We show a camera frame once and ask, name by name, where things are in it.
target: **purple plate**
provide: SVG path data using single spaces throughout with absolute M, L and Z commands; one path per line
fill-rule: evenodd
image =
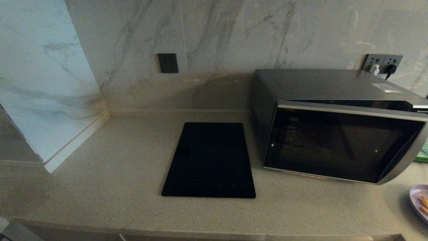
M 414 185 L 410 188 L 409 195 L 413 210 L 426 224 L 428 224 L 428 214 L 421 210 L 421 207 L 423 207 L 421 195 L 428 198 L 428 185 Z

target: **black plug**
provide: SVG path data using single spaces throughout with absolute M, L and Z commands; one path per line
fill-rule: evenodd
M 385 80 L 387 80 L 391 76 L 391 74 L 395 73 L 396 70 L 397 66 L 395 66 L 395 64 L 388 65 L 388 67 L 386 67 L 386 72 L 388 74 L 386 75 Z

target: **countertop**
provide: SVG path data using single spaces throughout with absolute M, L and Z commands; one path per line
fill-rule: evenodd
M 413 163 L 391 182 L 332 181 L 264 169 L 247 111 L 112 113 L 51 175 L 1 171 L 1 215 L 54 228 L 181 237 L 261 240 L 282 235 L 401 233 L 428 240 L 408 191 L 428 183 Z M 257 198 L 163 197 L 185 122 L 240 122 Z

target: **microwave top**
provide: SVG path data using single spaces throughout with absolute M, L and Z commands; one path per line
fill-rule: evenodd
M 405 100 L 425 105 L 428 100 L 363 70 L 258 69 L 276 100 Z

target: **microwave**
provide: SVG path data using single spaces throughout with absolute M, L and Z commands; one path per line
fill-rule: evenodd
M 251 124 L 263 166 L 384 184 L 428 137 L 428 100 L 362 70 L 259 69 Z

